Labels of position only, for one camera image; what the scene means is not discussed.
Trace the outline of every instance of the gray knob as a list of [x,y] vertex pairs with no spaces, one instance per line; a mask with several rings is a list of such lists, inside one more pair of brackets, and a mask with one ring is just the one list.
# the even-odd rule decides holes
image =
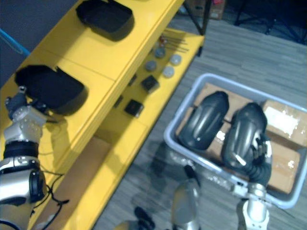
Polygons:
[[172,66],[166,66],[163,70],[163,75],[166,78],[171,78],[175,73],[174,67]]
[[163,58],[165,56],[165,48],[159,47],[155,50],[154,55],[156,58]]
[[181,56],[178,54],[173,54],[169,60],[172,65],[177,66],[181,63]]
[[149,72],[155,71],[156,68],[157,68],[157,62],[156,61],[148,61],[145,64],[145,69]]

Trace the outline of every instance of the blue cable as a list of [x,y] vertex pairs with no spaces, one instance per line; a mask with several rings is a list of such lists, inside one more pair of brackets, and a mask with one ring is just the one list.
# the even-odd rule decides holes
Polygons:
[[0,29],[0,38],[9,46],[12,48],[12,50],[14,50],[15,52],[17,52],[18,54],[23,54],[25,56],[29,56],[30,52],[23,47],[21,44],[19,44],[14,38],[12,38],[11,36],[9,36],[5,31],[3,31],[2,29]]

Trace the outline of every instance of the plastic tub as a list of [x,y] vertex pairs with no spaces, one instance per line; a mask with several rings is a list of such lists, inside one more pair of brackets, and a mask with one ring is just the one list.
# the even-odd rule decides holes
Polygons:
[[[193,160],[194,162],[205,167],[206,169],[216,173],[218,176],[225,178],[230,183],[233,183],[233,184],[242,183],[242,185],[246,187],[248,185],[247,181],[224,171],[221,167],[217,166],[216,164],[212,163],[206,158],[180,145],[175,136],[175,131],[177,127],[179,126],[181,120],[183,119],[186,113],[186,110],[190,106],[193,105],[193,102],[196,99],[196,96],[200,93],[200,91],[202,90],[202,88],[204,87],[206,83],[211,83],[213,85],[219,86],[226,90],[233,91],[237,94],[240,94],[241,96],[249,98],[258,103],[263,103],[265,100],[270,99],[270,100],[275,100],[280,103],[289,105],[301,111],[307,112],[307,110],[303,107],[300,107],[296,104],[285,101],[271,94],[268,94],[268,93],[265,93],[259,90],[255,90],[253,88],[250,88],[248,86],[242,85],[240,83],[223,78],[215,74],[205,73],[196,79],[190,92],[186,95],[181,105],[177,109],[173,120],[167,126],[164,132],[164,140],[170,148],[182,154],[184,157]],[[307,150],[306,148],[303,148],[303,149],[298,149],[297,152],[300,153],[300,162],[299,162],[299,166],[298,166],[297,173],[295,176],[295,182],[294,182],[292,191],[289,194],[280,193],[278,191],[274,191],[270,189],[268,189],[267,191],[266,200],[269,203],[272,203],[279,208],[286,209],[286,208],[293,207],[298,200],[299,194],[304,184],[304,179],[305,179],[306,172],[307,172]]]

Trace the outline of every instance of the shelf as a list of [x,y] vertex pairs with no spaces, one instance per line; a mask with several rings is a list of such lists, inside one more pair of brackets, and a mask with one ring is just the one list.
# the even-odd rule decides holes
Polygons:
[[121,80],[134,74],[154,42],[184,0],[118,0],[133,11],[134,28],[125,39],[113,42],[94,33],[78,19],[78,1],[39,44],[41,49],[80,66]]
[[[111,109],[95,134],[111,144],[111,151],[67,221],[65,230],[87,230],[93,227],[204,39],[203,36],[173,29],[166,29],[164,34],[184,39],[188,45],[180,47],[189,51],[181,53],[167,49],[166,57],[159,60],[150,53],[136,71],[137,79],[131,86],[126,87],[122,93],[123,100],[116,108]],[[173,53],[181,55],[182,62],[174,67],[175,75],[168,79],[161,74],[161,70],[166,64],[170,65],[168,60]],[[156,59],[159,64],[155,72],[149,73],[144,69],[144,64],[152,59]],[[150,74],[159,81],[160,88],[147,94],[140,82]],[[144,105],[139,118],[124,112],[130,99]]]
[[[58,173],[69,170],[183,1],[119,0],[133,10],[135,25],[126,38],[111,42],[79,21],[75,8],[80,0],[21,64],[20,68],[29,64],[59,66],[89,89],[87,101],[80,110],[71,116],[57,116],[59,124],[44,126],[39,146],[39,159],[44,168]],[[4,99],[17,93],[13,78],[0,91],[1,153],[5,143],[3,131],[11,124]],[[54,180],[55,176],[46,174],[48,184]],[[56,183],[55,190],[62,180]],[[29,229],[45,206],[35,210]]]

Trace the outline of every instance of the cardboard box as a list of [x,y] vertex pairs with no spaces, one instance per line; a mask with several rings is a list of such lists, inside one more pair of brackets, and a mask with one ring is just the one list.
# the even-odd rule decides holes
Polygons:
[[294,184],[300,154],[273,141],[271,146],[273,162],[268,187],[288,194]]
[[229,110],[224,118],[225,121],[231,122],[233,114],[244,107],[247,103],[252,102],[252,100],[242,97],[234,92],[231,92],[229,90],[222,89],[218,86],[212,85],[212,84],[205,84],[203,87],[202,91],[200,94],[197,96],[196,100],[194,101],[195,106],[199,106],[202,100],[212,94],[215,93],[216,91],[224,91],[225,93],[228,94],[228,100],[229,100]]
[[[192,14],[196,17],[203,17],[205,11],[205,0],[186,0]],[[213,0],[210,8],[209,18],[221,20],[226,6],[226,0]]]
[[223,0],[222,2],[216,4],[214,4],[213,1],[209,14],[210,19],[221,20],[223,17],[225,6],[226,6],[226,0]]
[[295,150],[307,146],[307,113],[270,100],[263,111],[268,119],[267,135],[273,141]]
[[[110,145],[108,143],[102,139],[92,137],[54,193],[56,199],[69,199],[70,201],[63,206],[56,220],[52,222],[48,229],[62,229],[64,227],[109,149]],[[46,221],[57,212],[58,208],[59,206],[57,206],[56,202],[49,200],[32,229],[42,229]]]
[[216,134],[213,142],[205,152],[205,157],[216,164],[223,163],[222,160],[222,149],[225,140],[225,136],[230,129],[229,123],[224,123],[220,131]]

